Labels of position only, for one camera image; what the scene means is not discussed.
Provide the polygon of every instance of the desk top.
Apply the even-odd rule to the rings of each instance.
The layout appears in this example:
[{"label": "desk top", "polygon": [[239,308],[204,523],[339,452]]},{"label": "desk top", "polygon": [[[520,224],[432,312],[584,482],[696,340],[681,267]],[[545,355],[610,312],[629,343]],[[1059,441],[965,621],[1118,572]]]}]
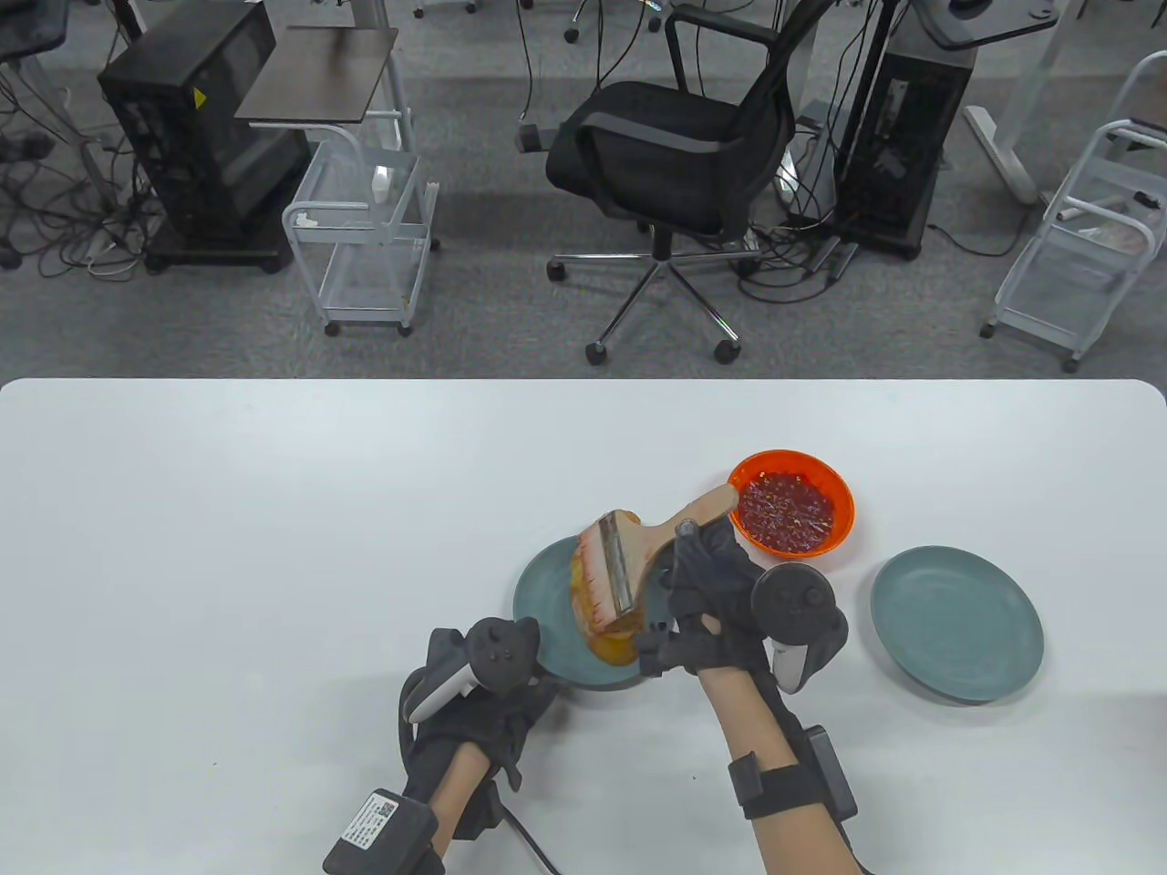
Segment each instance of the desk top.
[{"label": "desk top", "polygon": [[235,117],[358,125],[396,42],[397,28],[289,27]]},{"label": "desk top", "polygon": [[[615,506],[664,519],[769,447],[855,496],[817,561],[852,639],[791,707],[831,733],[865,864],[1160,870],[1167,406],[1145,384],[28,380],[0,391],[0,872],[317,875],[404,780],[397,694],[432,628],[505,616],[546,544]],[[937,702],[889,665],[867,594],[921,544],[1033,600],[1046,663],[1015,701]],[[761,873],[727,757],[682,672],[574,693],[511,804],[566,872]],[[504,828],[447,867],[536,873]]]}]

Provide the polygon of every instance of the computer tower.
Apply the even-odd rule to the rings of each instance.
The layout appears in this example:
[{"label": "computer tower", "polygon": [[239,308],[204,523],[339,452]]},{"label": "computer tower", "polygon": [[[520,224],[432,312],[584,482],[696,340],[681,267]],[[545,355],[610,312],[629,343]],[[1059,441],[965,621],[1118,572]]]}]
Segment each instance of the computer tower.
[{"label": "computer tower", "polygon": [[976,60],[976,49],[939,48],[907,9],[880,61],[839,183],[836,220],[845,237],[920,254],[944,139]]},{"label": "computer tower", "polygon": [[274,48],[264,4],[186,0],[98,75],[173,232],[188,242],[247,240],[307,167],[302,132],[235,118]]}]

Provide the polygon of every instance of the black mesh chair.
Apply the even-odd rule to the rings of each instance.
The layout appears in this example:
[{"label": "black mesh chair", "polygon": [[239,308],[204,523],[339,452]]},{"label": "black mesh chair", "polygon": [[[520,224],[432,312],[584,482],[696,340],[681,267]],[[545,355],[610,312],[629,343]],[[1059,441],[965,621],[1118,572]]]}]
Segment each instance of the black mesh chair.
[{"label": "black mesh chair", "polygon": [[[594,343],[587,359],[607,358],[608,337],[657,276],[692,295],[725,334],[714,357],[729,364],[741,352],[734,330],[682,275],[684,265],[756,259],[756,245],[733,252],[673,253],[673,235],[721,246],[742,240],[754,198],[770,183],[795,130],[787,90],[787,64],[798,43],[836,0],[802,0],[781,32],[677,6],[665,22],[677,88],[620,82],[595,92],[565,121],[547,155],[555,188],[594,201],[605,216],[635,219],[652,229],[648,254],[555,256],[552,281],[567,275],[565,262],[637,264],[648,270]],[[766,69],[740,105],[690,93],[677,43],[677,23],[728,34],[769,49]]]}]

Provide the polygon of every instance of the black glove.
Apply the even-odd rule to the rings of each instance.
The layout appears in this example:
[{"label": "black glove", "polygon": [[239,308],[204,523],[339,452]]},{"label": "black glove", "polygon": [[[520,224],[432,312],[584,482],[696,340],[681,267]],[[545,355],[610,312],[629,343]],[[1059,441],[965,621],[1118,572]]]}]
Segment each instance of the black glove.
[{"label": "black glove", "polygon": [[[658,677],[676,666],[691,674],[725,666],[768,671],[766,635],[750,609],[762,569],[738,544],[729,519],[722,517],[704,528],[692,520],[682,523],[664,564],[669,570],[662,584],[669,590],[677,631],[658,624],[637,639],[641,673]],[[720,623],[719,634],[708,630],[705,616]]]},{"label": "black glove", "polygon": [[[454,645],[460,643],[456,639],[452,642]],[[403,794],[429,802],[454,761],[459,746],[474,742],[490,758],[491,768],[454,832],[455,839],[474,839],[482,830],[498,825],[502,812],[494,777],[499,769],[504,770],[511,790],[518,790],[523,780],[518,760],[523,754],[526,735],[554,701],[562,685],[543,677],[505,695],[476,687],[469,695],[456,696],[432,718],[422,721],[414,737],[413,727],[400,715],[405,698],[420,682],[425,672],[426,668],[418,668],[406,679],[398,704],[398,740],[401,762],[408,776]]]}]

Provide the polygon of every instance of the wrist strap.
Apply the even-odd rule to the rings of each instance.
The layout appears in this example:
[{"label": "wrist strap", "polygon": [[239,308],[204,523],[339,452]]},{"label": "wrist strap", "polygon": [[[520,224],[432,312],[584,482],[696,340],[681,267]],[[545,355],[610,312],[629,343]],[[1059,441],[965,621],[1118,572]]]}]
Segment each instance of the wrist strap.
[{"label": "wrist strap", "polygon": [[810,769],[802,763],[761,771],[757,756],[747,754],[729,763],[738,804],[747,820],[777,814],[804,805],[826,804],[826,792]]}]

